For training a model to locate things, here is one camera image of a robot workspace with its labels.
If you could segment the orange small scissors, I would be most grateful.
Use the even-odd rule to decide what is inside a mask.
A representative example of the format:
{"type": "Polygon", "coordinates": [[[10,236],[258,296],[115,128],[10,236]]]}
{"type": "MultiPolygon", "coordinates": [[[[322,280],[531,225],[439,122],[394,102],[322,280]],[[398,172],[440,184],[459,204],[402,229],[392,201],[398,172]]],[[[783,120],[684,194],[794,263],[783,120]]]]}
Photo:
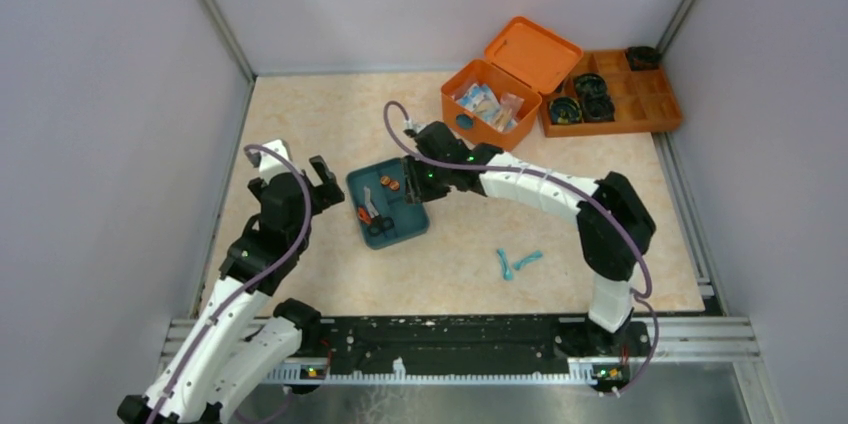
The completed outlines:
{"type": "Polygon", "coordinates": [[[372,218],[368,212],[368,210],[364,206],[359,206],[357,208],[357,216],[358,219],[365,223],[366,225],[370,225],[372,222],[372,218]]]}

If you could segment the teal divided tray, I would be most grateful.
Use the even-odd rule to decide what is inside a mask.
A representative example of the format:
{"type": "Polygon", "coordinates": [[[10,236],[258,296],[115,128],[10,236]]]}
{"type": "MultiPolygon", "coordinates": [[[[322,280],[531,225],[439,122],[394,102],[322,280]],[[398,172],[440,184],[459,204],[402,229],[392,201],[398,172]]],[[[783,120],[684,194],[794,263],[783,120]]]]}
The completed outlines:
{"type": "Polygon", "coordinates": [[[368,186],[372,191],[372,200],[377,210],[394,220],[395,228],[379,236],[370,236],[367,225],[357,216],[358,226],[365,245],[372,250],[383,249],[400,242],[425,234],[430,227],[429,216],[422,204],[410,204],[406,201],[407,190],[402,160],[393,158],[384,160],[350,172],[346,176],[348,191],[357,208],[364,206],[363,187],[368,186]],[[380,184],[380,177],[388,176],[391,181],[400,183],[400,190],[395,192],[388,186],[380,184]]]}

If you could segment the black handled scissors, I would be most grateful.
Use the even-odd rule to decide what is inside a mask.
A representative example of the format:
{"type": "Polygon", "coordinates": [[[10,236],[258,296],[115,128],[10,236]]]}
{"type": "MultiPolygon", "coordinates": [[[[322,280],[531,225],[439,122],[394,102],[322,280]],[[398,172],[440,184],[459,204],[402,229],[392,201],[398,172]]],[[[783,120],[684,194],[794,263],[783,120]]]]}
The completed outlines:
{"type": "Polygon", "coordinates": [[[370,236],[379,236],[395,228],[394,220],[377,210],[372,200],[372,191],[368,186],[363,187],[363,199],[368,216],[367,231],[370,236]]]}

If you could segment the blue white packet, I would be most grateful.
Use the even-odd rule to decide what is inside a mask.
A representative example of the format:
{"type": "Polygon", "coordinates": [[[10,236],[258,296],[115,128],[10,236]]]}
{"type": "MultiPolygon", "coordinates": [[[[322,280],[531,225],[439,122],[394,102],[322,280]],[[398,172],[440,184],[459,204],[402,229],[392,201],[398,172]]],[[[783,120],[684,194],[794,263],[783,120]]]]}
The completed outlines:
{"type": "Polygon", "coordinates": [[[458,103],[487,124],[494,124],[502,111],[499,99],[486,84],[472,83],[458,103]]]}

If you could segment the orange medicine box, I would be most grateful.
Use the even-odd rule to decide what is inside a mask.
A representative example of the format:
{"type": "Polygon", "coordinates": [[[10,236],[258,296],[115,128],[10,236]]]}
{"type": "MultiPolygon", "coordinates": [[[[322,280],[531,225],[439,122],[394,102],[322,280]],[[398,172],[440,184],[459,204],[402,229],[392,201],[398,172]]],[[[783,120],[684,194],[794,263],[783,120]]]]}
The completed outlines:
{"type": "Polygon", "coordinates": [[[513,150],[532,130],[543,100],[584,57],[577,44],[524,16],[512,18],[490,41],[483,56],[466,64],[440,89],[442,120],[473,144],[488,143],[513,150]],[[460,103],[467,89],[486,85],[500,98],[522,100],[515,124],[499,131],[460,103]]]}

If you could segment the teal clip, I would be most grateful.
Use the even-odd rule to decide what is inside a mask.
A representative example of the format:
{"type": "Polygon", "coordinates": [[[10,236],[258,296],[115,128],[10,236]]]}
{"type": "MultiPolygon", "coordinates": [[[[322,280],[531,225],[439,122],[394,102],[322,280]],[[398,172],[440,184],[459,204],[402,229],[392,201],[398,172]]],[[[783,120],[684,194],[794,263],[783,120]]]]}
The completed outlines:
{"type": "Polygon", "coordinates": [[[499,259],[502,278],[505,281],[511,281],[514,278],[514,274],[505,250],[498,248],[496,253],[499,259]]]}
{"type": "Polygon", "coordinates": [[[515,261],[513,263],[513,269],[515,271],[520,271],[524,267],[526,267],[528,264],[541,259],[543,256],[544,256],[544,254],[540,250],[534,251],[534,252],[526,255],[525,257],[515,261]]]}

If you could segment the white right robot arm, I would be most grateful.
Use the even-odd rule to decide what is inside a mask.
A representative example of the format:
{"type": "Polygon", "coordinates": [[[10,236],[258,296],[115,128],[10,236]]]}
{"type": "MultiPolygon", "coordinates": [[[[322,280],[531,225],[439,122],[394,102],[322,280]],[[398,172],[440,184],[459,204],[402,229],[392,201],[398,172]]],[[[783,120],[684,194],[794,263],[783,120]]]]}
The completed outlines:
{"type": "Polygon", "coordinates": [[[423,125],[408,119],[404,133],[415,143],[403,159],[408,201],[472,192],[524,204],[574,225],[594,273],[588,320],[610,334],[625,326],[635,296],[630,281],[644,264],[656,223],[624,175],[571,176],[491,144],[470,148],[441,121],[423,125]]]}

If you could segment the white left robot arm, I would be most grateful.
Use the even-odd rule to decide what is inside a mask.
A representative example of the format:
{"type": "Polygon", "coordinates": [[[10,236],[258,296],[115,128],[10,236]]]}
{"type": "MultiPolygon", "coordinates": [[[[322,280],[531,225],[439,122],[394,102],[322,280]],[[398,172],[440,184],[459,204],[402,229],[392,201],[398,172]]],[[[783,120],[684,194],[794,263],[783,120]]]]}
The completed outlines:
{"type": "Polygon", "coordinates": [[[229,247],[206,306],[162,374],[117,410],[124,423],[230,423],[238,407],[284,359],[316,339],[321,315],[289,299],[246,341],[247,327],[297,266],[314,216],[344,201],[322,156],[313,184],[282,140],[244,148],[258,175],[248,188],[260,205],[229,247]]]}

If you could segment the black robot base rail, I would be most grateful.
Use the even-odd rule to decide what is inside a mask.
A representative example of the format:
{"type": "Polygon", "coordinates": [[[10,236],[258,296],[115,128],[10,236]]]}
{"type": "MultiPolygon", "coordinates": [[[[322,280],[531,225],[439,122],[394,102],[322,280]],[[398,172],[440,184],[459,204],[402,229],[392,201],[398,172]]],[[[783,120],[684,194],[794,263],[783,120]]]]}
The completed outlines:
{"type": "Polygon", "coordinates": [[[273,311],[304,333],[296,357],[310,392],[326,377],[534,378],[577,376],[589,388],[623,390],[656,351],[654,325],[627,317],[612,333],[584,315],[324,317],[288,299],[273,311]]]}

